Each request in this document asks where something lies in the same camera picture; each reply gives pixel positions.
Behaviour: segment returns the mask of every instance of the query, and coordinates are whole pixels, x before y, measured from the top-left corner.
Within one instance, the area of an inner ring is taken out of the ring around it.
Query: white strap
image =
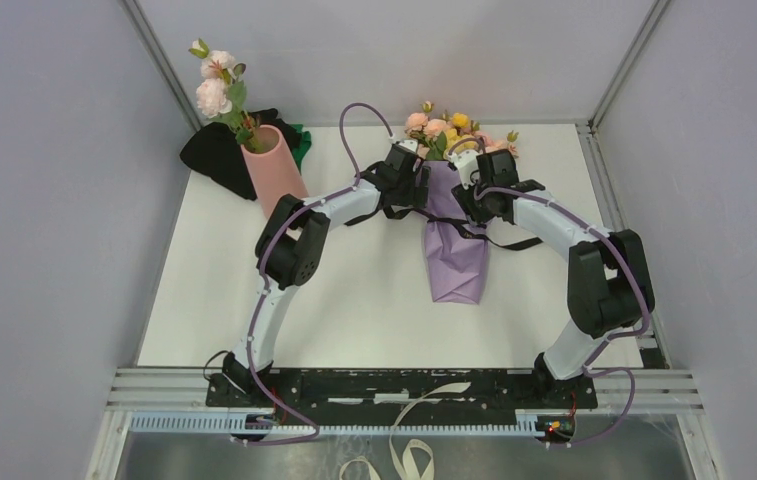
[[[408,442],[407,446],[404,449],[404,452],[402,453],[402,461],[399,461],[399,456],[398,454],[396,454],[396,449],[393,447],[393,432],[396,430],[396,428],[398,428],[402,419],[405,417],[405,415],[408,414],[408,412],[411,411],[411,409],[413,409],[413,407],[422,403],[426,397],[437,393],[461,393],[466,391],[466,389],[469,388],[469,385],[469,382],[450,383],[448,385],[443,385],[442,387],[436,388],[419,397],[415,401],[409,403],[404,408],[404,410],[402,410],[402,413],[400,413],[396,418],[396,421],[395,423],[393,423],[393,426],[390,430],[389,442],[390,453],[393,456],[393,466],[396,467],[396,473],[399,474],[399,478],[401,480],[434,480],[434,452],[431,450],[431,447],[429,447],[428,444],[423,442],[422,440],[414,438],[410,442]],[[422,450],[428,454],[428,465],[425,467],[425,471],[422,473],[419,472],[419,468],[417,468],[416,462],[413,459],[414,449]],[[375,471],[375,467],[373,467],[372,464],[369,463],[369,460],[367,460],[366,457],[363,456],[357,457],[354,460],[349,460],[348,462],[344,463],[340,468],[339,480],[343,480],[343,473],[346,471],[349,465],[351,465],[352,463],[360,462],[365,463],[369,467],[369,480],[381,480],[381,477],[378,476],[378,472]]]

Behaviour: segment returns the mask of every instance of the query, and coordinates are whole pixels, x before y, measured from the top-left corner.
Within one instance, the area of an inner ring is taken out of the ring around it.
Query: white wall
[[[673,359],[757,479],[757,2],[673,2],[601,128]]]
[[[423,100],[485,120],[587,119],[652,0],[139,3],[193,103],[200,36],[248,65],[250,106],[324,124],[354,101],[392,120]]]
[[[82,478],[190,135],[115,0],[0,0],[0,479]]]

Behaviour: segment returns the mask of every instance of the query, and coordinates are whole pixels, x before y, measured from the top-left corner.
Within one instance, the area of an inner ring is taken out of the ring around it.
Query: pink vase
[[[305,198],[308,196],[307,188],[281,131],[272,125],[261,125],[257,128],[257,137],[264,145],[275,146],[268,152],[259,154],[249,152],[244,146],[240,148],[263,214],[269,218],[278,199],[288,193]]]

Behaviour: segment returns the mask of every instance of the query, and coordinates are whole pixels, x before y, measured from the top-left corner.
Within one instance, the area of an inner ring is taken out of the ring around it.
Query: black mounting plate
[[[406,425],[516,425],[517,409],[569,410],[598,407],[593,381],[582,377],[571,391],[541,398],[530,370],[328,370],[273,368],[264,375],[266,386],[287,405],[319,425],[392,425],[405,404],[382,402],[385,394],[407,393],[416,399],[435,388],[470,382],[462,394],[439,394],[429,398],[463,401],[423,403],[405,417]],[[211,375],[208,407],[271,408],[261,392],[247,396],[230,386],[221,373]],[[375,402],[376,394],[379,403]],[[281,421],[283,415],[276,415]],[[282,422],[299,424],[292,416]]]

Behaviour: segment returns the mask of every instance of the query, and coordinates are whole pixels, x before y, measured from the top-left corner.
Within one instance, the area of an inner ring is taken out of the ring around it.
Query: purple bag
[[[449,168],[448,162],[429,161],[426,165],[431,167],[431,177],[425,209],[437,217],[465,219],[451,191],[460,184],[457,172]],[[472,226],[467,230],[485,231]],[[429,222],[425,225],[424,242],[431,299],[478,305],[487,279],[487,241],[462,238],[448,223]]]

